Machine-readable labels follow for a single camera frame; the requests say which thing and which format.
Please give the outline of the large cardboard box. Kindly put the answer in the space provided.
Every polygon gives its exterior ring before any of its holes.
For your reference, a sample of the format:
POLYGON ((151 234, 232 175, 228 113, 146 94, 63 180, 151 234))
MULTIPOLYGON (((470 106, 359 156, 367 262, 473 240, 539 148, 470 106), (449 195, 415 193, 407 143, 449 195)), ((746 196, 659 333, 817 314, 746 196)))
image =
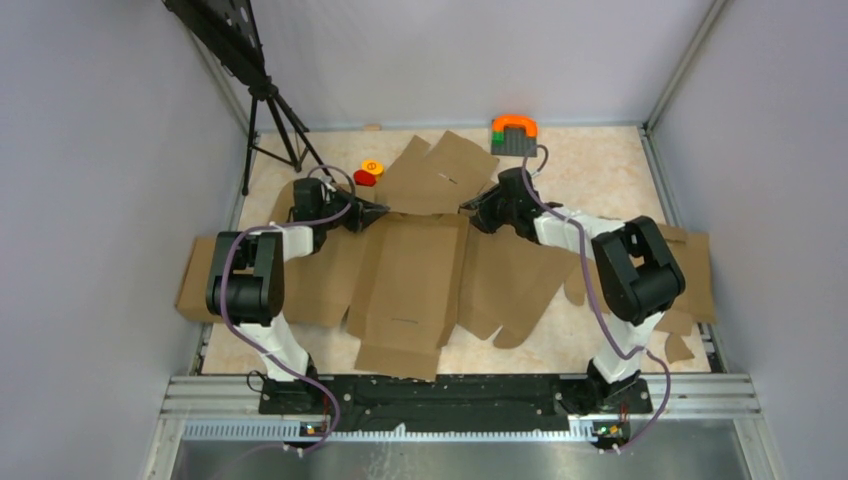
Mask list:
POLYGON ((360 233, 334 229, 318 252, 286 263, 286 320, 344 327, 360 342, 357 369, 401 378, 433 379, 458 327, 498 349, 519 347, 578 259, 508 226, 473 227, 458 207, 489 187, 361 189, 389 213, 360 233))

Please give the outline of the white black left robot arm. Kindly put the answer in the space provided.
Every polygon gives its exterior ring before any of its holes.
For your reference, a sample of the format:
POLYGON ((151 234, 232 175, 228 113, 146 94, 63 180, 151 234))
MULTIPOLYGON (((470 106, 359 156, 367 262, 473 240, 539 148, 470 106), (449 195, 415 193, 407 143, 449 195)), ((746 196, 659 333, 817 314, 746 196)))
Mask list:
POLYGON ((314 177, 293 181, 292 197, 285 223, 217 235, 205 301, 208 311, 259 355, 265 384, 283 388, 283 401, 303 414, 329 391, 283 315, 284 266, 319 252, 329 231, 360 233, 390 208, 360 197, 353 186, 314 177))

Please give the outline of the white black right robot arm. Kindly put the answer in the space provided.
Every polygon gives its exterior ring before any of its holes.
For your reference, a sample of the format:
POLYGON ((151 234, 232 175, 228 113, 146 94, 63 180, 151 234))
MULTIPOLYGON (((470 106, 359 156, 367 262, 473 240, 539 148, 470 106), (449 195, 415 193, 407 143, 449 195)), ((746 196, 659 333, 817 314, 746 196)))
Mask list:
POLYGON ((605 337, 589 361, 583 411, 612 412, 636 384, 652 332, 685 291, 685 276, 657 223, 648 216, 609 219, 544 202, 523 167, 461 210, 484 233, 503 226, 535 244, 578 254, 587 298, 605 337))

